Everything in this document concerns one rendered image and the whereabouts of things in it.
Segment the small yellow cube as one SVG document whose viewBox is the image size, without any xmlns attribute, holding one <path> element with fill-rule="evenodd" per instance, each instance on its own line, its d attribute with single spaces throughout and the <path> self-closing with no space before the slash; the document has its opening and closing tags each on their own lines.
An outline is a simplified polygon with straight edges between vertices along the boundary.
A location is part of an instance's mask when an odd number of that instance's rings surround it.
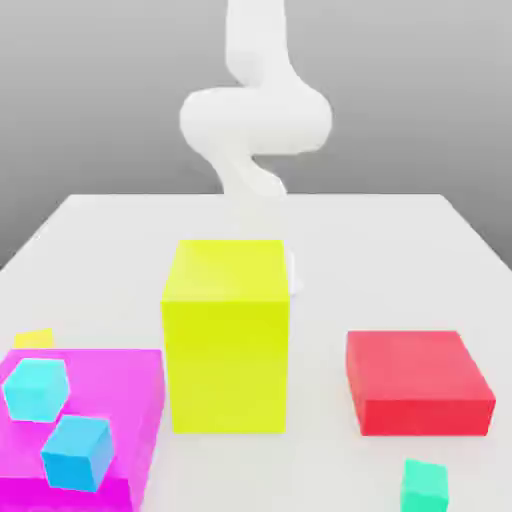
<svg viewBox="0 0 512 512">
<path fill-rule="evenodd" d="M 50 349 L 54 347 L 51 328 L 17 333 L 14 338 L 15 349 Z"/>
</svg>

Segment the small cyan cube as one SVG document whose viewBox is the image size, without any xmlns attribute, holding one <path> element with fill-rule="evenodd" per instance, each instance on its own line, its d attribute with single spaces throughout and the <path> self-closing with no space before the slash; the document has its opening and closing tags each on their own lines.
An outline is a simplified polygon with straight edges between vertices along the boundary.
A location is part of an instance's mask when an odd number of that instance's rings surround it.
<svg viewBox="0 0 512 512">
<path fill-rule="evenodd" d="M 12 421 L 53 423 L 70 395 L 61 359 L 23 358 L 2 384 Z"/>
</svg>

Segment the small blue cube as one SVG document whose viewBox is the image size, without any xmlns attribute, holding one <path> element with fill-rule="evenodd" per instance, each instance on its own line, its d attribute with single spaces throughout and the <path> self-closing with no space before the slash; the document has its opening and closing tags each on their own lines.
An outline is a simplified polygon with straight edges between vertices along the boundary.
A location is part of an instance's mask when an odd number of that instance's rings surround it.
<svg viewBox="0 0 512 512">
<path fill-rule="evenodd" d="M 114 458 L 107 419 L 63 415 L 41 449 L 51 488 L 97 492 Z"/>
</svg>

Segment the small green cube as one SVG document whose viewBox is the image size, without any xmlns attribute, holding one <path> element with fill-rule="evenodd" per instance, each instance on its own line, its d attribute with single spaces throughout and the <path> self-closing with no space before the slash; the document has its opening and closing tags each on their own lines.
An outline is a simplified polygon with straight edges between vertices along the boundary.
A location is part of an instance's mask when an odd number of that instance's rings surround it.
<svg viewBox="0 0 512 512">
<path fill-rule="evenodd" d="M 448 503 L 447 468 L 407 459 L 400 490 L 400 512 L 447 512 Z"/>
</svg>

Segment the large yellow box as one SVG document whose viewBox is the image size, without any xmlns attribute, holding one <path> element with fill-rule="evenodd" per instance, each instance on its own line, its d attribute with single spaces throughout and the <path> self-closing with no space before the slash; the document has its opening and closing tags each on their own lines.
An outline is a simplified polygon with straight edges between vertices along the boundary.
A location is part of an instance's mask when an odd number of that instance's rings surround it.
<svg viewBox="0 0 512 512">
<path fill-rule="evenodd" d="M 290 293 L 282 241 L 180 241 L 161 311 L 174 432 L 285 431 Z"/>
</svg>

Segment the large magenta box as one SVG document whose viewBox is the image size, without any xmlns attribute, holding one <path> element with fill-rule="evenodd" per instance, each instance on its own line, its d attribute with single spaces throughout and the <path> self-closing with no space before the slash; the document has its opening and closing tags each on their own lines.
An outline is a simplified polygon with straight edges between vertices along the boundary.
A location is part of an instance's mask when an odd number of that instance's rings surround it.
<svg viewBox="0 0 512 512">
<path fill-rule="evenodd" d="M 63 414 L 109 421 L 114 458 L 97 492 L 50 487 L 41 450 L 55 424 L 10 419 L 2 385 L 24 358 L 64 361 Z M 158 350 L 8 351 L 0 361 L 0 512 L 141 512 L 164 402 Z"/>
</svg>

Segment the large red box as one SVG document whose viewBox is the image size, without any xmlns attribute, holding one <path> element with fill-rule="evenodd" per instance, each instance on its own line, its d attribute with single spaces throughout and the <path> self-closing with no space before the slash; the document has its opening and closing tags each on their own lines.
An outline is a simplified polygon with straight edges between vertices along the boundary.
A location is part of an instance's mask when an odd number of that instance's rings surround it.
<svg viewBox="0 0 512 512">
<path fill-rule="evenodd" d="M 364 436 L 485 436 L 496 397 L 455 331 L 350 331 L 346 373 Z"/>
</svg>

